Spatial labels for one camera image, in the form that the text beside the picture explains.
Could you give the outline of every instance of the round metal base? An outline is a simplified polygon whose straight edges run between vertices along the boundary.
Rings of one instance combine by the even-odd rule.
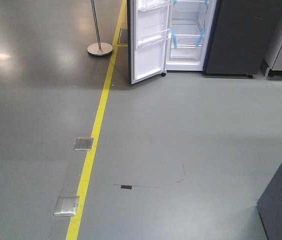
[[[89,54],[93,56],[105,56],[109,55],[113,51],[113,47],[111,44],[101,42],[101,50],[99,49],[98,43],[93,43],[87,47],[87,51]]]

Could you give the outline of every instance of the refrigerator side panel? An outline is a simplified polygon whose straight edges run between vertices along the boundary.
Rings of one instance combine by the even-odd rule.
[[[257,74],[282,0],[221,0],[207,57],[208,74]]]
[[[132,82],[132,76],[133,76],[133,67],[132,67],[132,62],[133,62],[133,53],[132,53],[132,49],[133,49],[133,43],[131,41],[131,1],[133,0],[127,0],[127,39],[128,39],[128,65],[129,65],[129,79],[130,82]]]

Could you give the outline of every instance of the yellow floor line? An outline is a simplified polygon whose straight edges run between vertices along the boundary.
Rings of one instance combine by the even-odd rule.
[[[93,130],[92,130],[91,137],[94,138],[94,143],[93,143],[92,150],[86,154],[86,158],[85,158],[85,162],[84,162],[84,166],[82,170],[82,175],[81,175],[79,187],[77,190],[77,195],[80,196],[79,205],[78,205],[76,216],[73,216],[70,220],[69,228],[67,230],[67,235],[66,235],[67,240],[77,240],[77,237],[79,234],[81,219],[82,219],[83,210],[84,210],[84,204],[85,204],[86,195],[88,192],[88,186],[89,186],[92,168],[94,164],[95,153],[97,149],[97,144],[98,144],[99,135],[101,131],[101,125],[103,121],[107,98],[108,98],[109,91],[110,91],[111,80],[113,77],[114,65],[115,65],[117,51],[118,51],[118,46],[115,43],[117,43],[118,38],[119,38],[120,27],[122,25],[122,20],[123,20],[125,12],[126,12],[126,0],[123,0],[122,5],[121,5],[120,14],[119,14],[119,19],[116,25],[114,39],[113,39],[113,53],[110,59],[109,67],[107,69],[107,74],[106,74],[106,78],[105,78],[105,82],[104,82],[104,86],[102,90],[102,95],[101,95],[99,107],[97,109],[96,118],[95,118]]]

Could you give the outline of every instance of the white appliance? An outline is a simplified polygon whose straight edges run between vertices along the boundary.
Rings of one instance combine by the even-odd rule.
[[[202,71],[216,0],[129,0],[131,83]]]

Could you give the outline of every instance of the blue tape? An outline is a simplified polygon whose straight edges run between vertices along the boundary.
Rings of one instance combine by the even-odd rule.
[[[201,32],[201,35],[200,35],[200,38],[199,38],[199,40],[198,40],[197,43],[196,43],[196,46],[197,46],[197,47],[198,47],[200,44],[202,44],[204,34],[205,34],[205,27],[203,27],[202,32]]]
[[[173,38],[173,44],[174,44],[174,48],[177,49],[177,41],[176,41],[176,36],[175,36],[175,32],[172,28],[170,28],[171,34],[172,34],[172,38]]]

